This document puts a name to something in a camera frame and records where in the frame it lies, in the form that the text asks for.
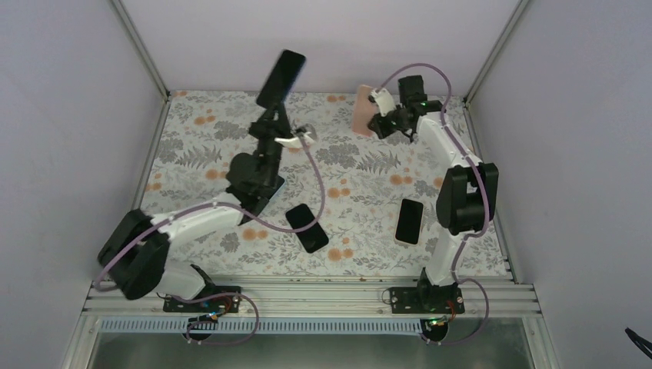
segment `gray wall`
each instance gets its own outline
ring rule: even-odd
[[[161,109],[108,1],[2,4],[0,357],[60,367]]]
[[[518,0],[123,0],[169,88],[257,91],[283,48],[306,55],[296,91],[355,92],[436,64],[465,94]],[[430,93],[445,93],[424,72]],[[389,86],[396,90],[396,83]]]
[[[650,367],[652,3],[534,0],[472,101],[565,368]]]

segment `purple cable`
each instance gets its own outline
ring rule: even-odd
[[[267,228],[273,229],[275,231],[283,232],[283,233],[299,233],[302,231],[306,231],[310,229],[313,225],[317,224],[319,221],[319,218],[321,218],[321,214],[324,212],[324,207],[326,206],[326,190],[324,188],[324,181],[321,179],[321,175],[319,174],[319,169],[317,168],[317,163],[314,162],[314,158],[310,154],[310,149],[308,148],[308,145],[305,143],[305,140],[303,137],[299,137],[299,141],[301,141],[301,146],[303,146],[304,151],[306,155],[308,156],[308,160],[310,160],[310,164],[312,165],[312,169],[314,170],[314,175],[317,177],[317,182],[319,184],[319,191],[321,192],[321,205],[319,206],[319,211],[317,215],[314,217],[314,220],[311,221],[310,223],[306,224],[304,227],[297,228],[297,229],[292,229],[292,228],[281,228],[273,224],[269,224],[266,221],[263,221],[259,217],[253,215],[249,211],[246,211],[245,209],[235,205],[235,204],[229,204],[227,202],[218,202],[216,204],[213,204],[212,202],[204,203],[204,204],[199,204],[195,205],[193,207],[187,208],[183,211],[179,211],[177,214],[168,219],[165,219],[163,221],[158,222],[157,224],[152,225],[150,228],[148,228],[146,231],[140,233],[138,236],[136,236],[133,240],[131,240],[120,252],[118,252],[112,259],[109,261],[106,266],[101,270],[100,274],[97,276],[96,279],[93,280],[93,288],[95,290],[100,291],[100,292],[107,292],[107,291],[113,291],[118,289],[118,286],[111,286],[111,287],[100,287],[100,283],[104,278],[106,277],[106,274],[108,274],[108,271],[110,271],[117,263],[122,259],[132,248],[135,247],[135,245],[138,244],[138,242],[142,241],[145,237],[149,236],[151,233],[154,231],[158,230],[160,227],[163,227],[164,225],[169,224],[171,221],[176,221],[179,218],[182,218],[188,214],[192,214],[196,211],[204,210],[207,208],[217,208],[217,207],[226,207],[226,208],[231,208],[235,209],[237,211],[240,211],[242,214],[247,215],[251,219],[257,221],[258,223],[264,225]]]
[[[243,295],[243,294],[239,294],[238,292],[223,292],[221,294],[213,294],[213,295],[208,296],[206,298],[198,298],[196,300],[185,300],[184,298],[180,298],[179,296],[172,296],[172,297],[174,299],[178,300],[178,301],[181,301],[181,302],[185,303],[185,304],[197,304],[199,302],[212,300],[214,298],[225,298],[225,297],[228,297],[228,296],[237,296],[239,298],[244,298],[249,304],[251,304],[251,307],[254,309],[254,313],[256,314],[256,322],[254,324],[254,329],[249,334],[247,334],[247,336],[245,336],[244,338],[242,338],[240,340],[237,340],[237,341],[233,341],[233,342],[203,342],[203,341],[197,341],[197,340],[194,340],[194,339],[190,338],[190,331],[192,330],[192,328],[195,328],[198,325],[214,323],[214,322],[213,321],[195,321],[195,322],[190,323],[188,325],[188,328],[185,331],[185,338],[188,340],[188,343],[195,342],[196,344],[204,344],[204,345],[207,345],[207,346],[227,347],[227,346],[235,346],[235,345],[238,345],[238,344],[243,344],[244,342],[247,342],[247,341],[251,340],[252,337],[254,337],[254,334],[256,334],[256,331],[258,330],[258,325],[260,324],[261,316],[258,313],[258,307],[253,302],[253,300],[250,299],[249,297]]]
[[[446,118],[444,117],[444,113],[446,112],[446,107],[448,106],[448,102],[451,100],[451,97],[453,95],[453,87],[451,86],[451,80],[448,79],[448,77],[437,67],[434,65],[428,64],[428,63],[414,63],[414,64],[409,64],[405,65],[403,68],[398,69],[397,71],[394,72],[394,74],[390,75],[389,78],[385,80],[385,82],[382,83],[381,88],[385,87],[389,81],[391,81],[394,77],[396,77],[399,73],[409,69],[409,68],[414,68],[414,67],[426,67],[434,70],[437,72],[446,82],[446,86],[448,89],[448,94],[446,95],[446,100],[444,101],[443,105],[441,106],[441,110],[439,111],[439,117],[441,119],[441,126],[444,127],[444,130],[446,131],[446,134],[448,137],[453,141],[453,144],[457,149],[460,151],[462,156],[464,156],[464,159],[467,161],[469,166],[471,166],[471,170],[473,171],[473,174],[475,176],[475,179],[477,181],[477,186],[480,189],[480,195],[482,197],[482,204],[484,206],[484,223],[482,225],[482,230],[476,234],[467,234],[462,238],[462,242],[460,243],[460,247],[457,250],[457,253],[455,253],[455,257],[453,258],[453,264],[451,265],[451,273],[453,274],[453,279],[458,283],[458,284],[464,284],[466,282],[471,282],[477,285],[477,287],[480,289],[482,292],[482,295],[484,296],[484,317],[482,318],[482,322],[480,323],[480,327],[478,327],[472,334],[470,334],[468,337],[463,338],[458,341],[453,341],[453,342],[438,342],[437,344],[440,346],[452,346],[455,344],[463,344],[470,339],[474,338],[477,336],[483,329],[484,326],[487,325],[487,319],[489,319],[489,297],[487,296],[487,291],[482,287],[482,284],[475,280],[474,278],[464,278],[464,279],[458,279],[457,278],[457,272],[456,272],[456,267],[457,263],[460,260],[460,257],[462,256],[462,251],[464,251],[464,248],[467,245],[467,242],[469,238],[480,238],[482,237],[486,232],[487,229],[489,228],[489,200],[487,199],[487,191],[484,189],[484,182],[482,181],[482,176],[480,176],[480,172],[477,171],[477,168],[475,167],[475,164],[469,158],[468,152],[464,150],[464,146],[455,138],[453,135],[453,131],[451,131],[451,127],[448,126],[446,123]],[[421,338],[424,339],[427,343],[430,343],[430,340],[428,340],[423,334],[420,334]]]

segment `purple hose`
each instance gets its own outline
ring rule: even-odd
[[[146,231],[140,233],[138,236],[136,236],[133,240],[131,240],[120,252],[118,252],[112,259],[109,261],[106,266],[101,270],[100,274],[97,276],[96,279],[93,280],[93,287],[95,290],[100,291],[100,292],[106,292],[106,291],[113,291],[118,289],[118,286],[111,286],[111,287],[106,287],[102,288],[100,287],[100,283],[104,278],[106,277],[106,274],[108,274],[108,271],[110,271],[117,263],[122,259],[132,248],[134,248],[135,245],[138,244],[138,242],[142,241],[145,237],[149,236],[151,233],[154,231],[158,230],[160,227],[163,227],[164,225],[169,224],[171,221],[175,221],[179,218],[182,218],[188,214],[192,214],[196,211],[204,210],[207,208],[213,208],[213,207],[226,207],[226,208],[232,208],[237,211],[240,211],[242,214],[247,215],[251,219],[257,221],[258,223],[264,225],[267,228],[273,229],[275,231],[283,232],[283,233],[299,233],[302,231],[306,231],[310,229],[313,225],[317,224],[319,221],[319,218],[321,218],[321,214],[324,212],[324,207],[326,206],[326,189],[324,188],[324,181],[321,179],[321,175],[319,174],[319,169],[317,168],[317,163],[314,162],[314,158],[310,154],[310,149],[308,148],[308,145],[305,143],[305,140],[303,137],[299,137],[299,141],[301,141],[301,146],[303,146],[304,151],[306,155],[308,156],[308,160],[310,160],[310,164],[312,165],[312,169],[314,170],[314,175],[317,177],[317,182],[319,184],[319,191],[321,192],[321,205],[319,206],[319,211],[317,212],[317,215],[314,217],[314,220],[311,221],[310,223],[306,224],[304,227],[297,228],[297,229],[292,229],[292,228],[281,228],[273,224],[269,224],[266,221],[263,221],[259,217],[253,215],[249,211],[246,211],[245,209],[235,205],[235,204],[229,204],[226,202],[218,202],[216,204],[213,204],[212,202],[204,203],[204,204],[199,204],[195,205],[193,207],[187,208],[183,211],[179,211],[177,214],[175,214],[172,219],[168,218],[163,221],[158,222],[157,224],[152,225],[150,228],[148,228]]]
[[[446,95],[446,100],[444,101],[443,105],[441,106],[441,111],[439,112],[439,117],[441,119],[441,126],[444,127],[444,130],[446,131],[446,134],[448,137],[453,141],[453,144],[457,149],[460,151],[462,156],[465,158],[469,166],[471,166],[471,170],[473,171],[473,174],[475,176],[475,179],[477,181],[477,187],[480,189],[480,195],[482,197],[482,204],[484,206],[484,223],[482,225],[482,230],[476,234],[467,234],[462,238],[462,242],[460,243],[460,247],[457,250],[457,253],[455,253],[455,257],[453,258],[453,264],[451,265],[451,273],[453,274],[453,279],[458,283],[458,284],[463,284],[465,282],[472,282],[477,285],[477,287],[480,289],[484,296],[484,317],[482,318],[482,322],[480,323],[480,327],[478,327],[475,332],[470,334],[468,337],[463,338],[459,341],[453,341],[453,342],[438,342],[437,344],[440,346],[452,346],[455,344],[463,344],[467,341],[469,341],[471,338],[477,336],[483,329],[484,326],[487,324],[487,319],[489,318],[489,297],[487,296],[487,291],[484,290],[484,287],[482,287],[482,284],[478,282],[477,280],[473,278],[464,278],[464,279],[458,279],[457,278],[457,263],[460,260],[460,257],[462,256],[462,251],[464,251],[464,248],[467,245],[467,242],[469,238],[480,238],[482,237],[486,232],[487,229],[489,228],[489,200],[487,199],[487,191],[484,189],[484,182],[482,181],[482,177],[480,176],[480,172],[477,171],[477,168],[475,167],[475,164],[469,158],[468,152],[464,150],[464,146],[455,138],[453,135],[453,131],[451,130],[451,127],[446,123],[446,118],[444,117],[444,113],[446,112],[446,107],[448,106],[448,102],[451,100],[451,97],[453,95],[453,88],[451,86],[451,81],[448,79],[448,77],[437,67],[434,65],[430,65],[428,63],[414,63],[414,64],[409,64],[405,65],[403,68],[398,69],[397,71],[394,72],[394,74],[390,75],[388,79],[383,82],[381,85],[381,88],[385,87],[389,81],[392,80],[392,78],[396,77],[399,73],[413,67],[426,67],[434,70],[437,72],[446,82],[446,86],[448,89],[448,94]],[[426,342],[430,343],[430,340],[428,340],[423,334],[421,334],[421,338],[423,338]]]
[[[249,297],[243,295],[243,294],[239,294],[238,292],[223,292],[221,294],[213,294],[213,295],[208,296],[206,298],[198,298],[196,300],[185,300],[184,298],[180,298],[179,296],[172,296],[172,297],[174,299],[178,300],[178,301],[181,301],[181,302],[185,303],[185,304],[197,304],[199,302],[212,300],[214,298],[225,298],[225,297],[228,297],[228,296],[234,296],[234,297],[237,296],[239,298],[244,298],[249,304],[251,304],[251,307],[254,309],[254,313],[256,314],[256,322],[254,324],[254,329],[249,334],[247,334],[247,336],[245,336],[244,338],[242,338],[240,340],[237,340],[237,341],[233,341],[233,342],[204,342],[204,341],[197,341],[197,340],[194,340],[194,339],[190,338],[190,331],[192,330],[192,328],[195,328],[198,325],[214,323],[214,322],[212,322],[212,321],[195,321],[195,322],[190,323],[188,325],[188,328],[185,331],[185,338],[188,340],[188,343],[195,342],[196,344],[203,344],[203,345],[207,345],[207,346],[227,347],[227,346],[235,346],[235,345],[238,345],[238,344],[243,344],[244,342],[247,342],[247,341],[251,340],[252,337],[254,337],[254,334],[256,334],[256,331],[258,330],[258,325],[260,324],[261,316],[258,313],[258,307],[253,302],[253,300],[250,299]]]

